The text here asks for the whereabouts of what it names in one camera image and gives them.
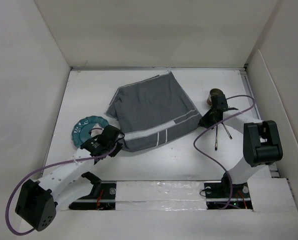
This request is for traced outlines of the metal cup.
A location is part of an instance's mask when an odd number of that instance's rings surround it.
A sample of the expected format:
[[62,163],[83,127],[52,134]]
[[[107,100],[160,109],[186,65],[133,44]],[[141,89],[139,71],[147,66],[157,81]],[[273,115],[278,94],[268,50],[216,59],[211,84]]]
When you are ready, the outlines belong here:
[[208,98],[206,100],[207,104],[211,107],[212,106],[212,97],[213,96],[221,96],[221,95],[224,95],[224,92],[218,88],[212,88],[210,91],[209,91],[209,95],[208,95]]

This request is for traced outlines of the teal scalloped plate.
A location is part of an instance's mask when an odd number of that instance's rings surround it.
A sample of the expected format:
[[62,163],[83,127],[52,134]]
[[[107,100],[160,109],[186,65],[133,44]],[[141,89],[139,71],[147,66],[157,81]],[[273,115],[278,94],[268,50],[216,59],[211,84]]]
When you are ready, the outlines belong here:
[[99,128],[103,129],[109,124],[109,122],[101,116],[87,116],[79,120],[73,127],[71,132],[71,140],[76,148],[90,139],[92,136],[90,131],[98,125]]

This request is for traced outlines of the silver knife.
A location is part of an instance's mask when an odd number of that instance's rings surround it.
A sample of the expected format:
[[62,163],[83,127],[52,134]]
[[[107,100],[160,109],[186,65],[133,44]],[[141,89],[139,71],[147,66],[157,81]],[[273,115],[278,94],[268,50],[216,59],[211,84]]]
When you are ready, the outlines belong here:
[[223,125],[223,127],[224,127],[224,129],[225,129],[225,131],[226,131],[226,133],[227,133],[227,135],[229,137],[229,139],[232,140],[233,137],[232,137],[231,133],[229,132],[228,128],[226,127],[226,125],[224,123],[222,123],[222,125]]

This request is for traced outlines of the silver fork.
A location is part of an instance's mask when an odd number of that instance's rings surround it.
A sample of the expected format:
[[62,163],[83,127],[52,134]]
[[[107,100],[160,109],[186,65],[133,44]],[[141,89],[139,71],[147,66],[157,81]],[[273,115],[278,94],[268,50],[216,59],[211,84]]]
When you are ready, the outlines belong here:
[[214,150],[218,150],[218,125],[215,127],[215,144],[214,144]]

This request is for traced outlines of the grey cloth placemat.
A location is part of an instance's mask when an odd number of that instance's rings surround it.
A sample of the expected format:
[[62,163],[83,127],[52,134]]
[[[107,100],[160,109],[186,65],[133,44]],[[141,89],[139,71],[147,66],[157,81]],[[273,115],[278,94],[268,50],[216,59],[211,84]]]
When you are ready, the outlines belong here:
[[202,118],[171,71],[120,86],[105,115],[118,121],[127,152],[156,148],[188,135]]

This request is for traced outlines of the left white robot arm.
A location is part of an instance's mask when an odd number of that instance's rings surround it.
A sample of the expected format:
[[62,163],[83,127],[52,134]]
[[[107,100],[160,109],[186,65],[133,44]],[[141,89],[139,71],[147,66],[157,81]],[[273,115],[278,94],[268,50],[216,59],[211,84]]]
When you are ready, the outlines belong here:
[[81,143],[71,160],[50,165],[55,169],[37,180],[27,176],[22,181],[15,212],[34,231],[46,229],[59,210],[79,198],[102,196],[102,181],[91,170],[100,160],[118,154],[125,134],[112,125],[95,129],[98,134]]

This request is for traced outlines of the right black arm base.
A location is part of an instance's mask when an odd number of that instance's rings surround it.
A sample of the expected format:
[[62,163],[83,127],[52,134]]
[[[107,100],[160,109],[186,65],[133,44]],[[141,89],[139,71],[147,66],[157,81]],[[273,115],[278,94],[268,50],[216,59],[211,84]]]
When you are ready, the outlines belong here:
[[232,189],[227,176],[221,181],[207,181],[199,194],[205,198],[208,210],[252,210],[249,186],[247,182],[233,184]]

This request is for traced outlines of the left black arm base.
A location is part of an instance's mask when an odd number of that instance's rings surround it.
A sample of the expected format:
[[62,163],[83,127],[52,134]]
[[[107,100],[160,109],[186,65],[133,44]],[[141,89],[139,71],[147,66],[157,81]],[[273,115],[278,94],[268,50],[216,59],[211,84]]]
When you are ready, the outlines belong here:
[[111,211],[116,209],[116,181],[102,181],[91,172],[81,175],[92,184],[88,195],[82,196],[72,202],[68,208],[76,211]]

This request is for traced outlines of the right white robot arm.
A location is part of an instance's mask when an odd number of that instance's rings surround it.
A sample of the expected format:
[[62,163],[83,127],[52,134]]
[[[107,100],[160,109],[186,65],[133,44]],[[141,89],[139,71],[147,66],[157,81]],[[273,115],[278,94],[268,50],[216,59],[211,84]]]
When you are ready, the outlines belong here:
[[245,110],[229,107],[224,94],[208,97],[210,109],[200,119],[199,126],[213,129],[225,124],[243,135],[243,157],[230,170],[225,170],[220,191],[226,197],[238,192],[238,185],[248,181],[264,165],[271,165],[283,158],[283,148],[277,124],[245,114]]

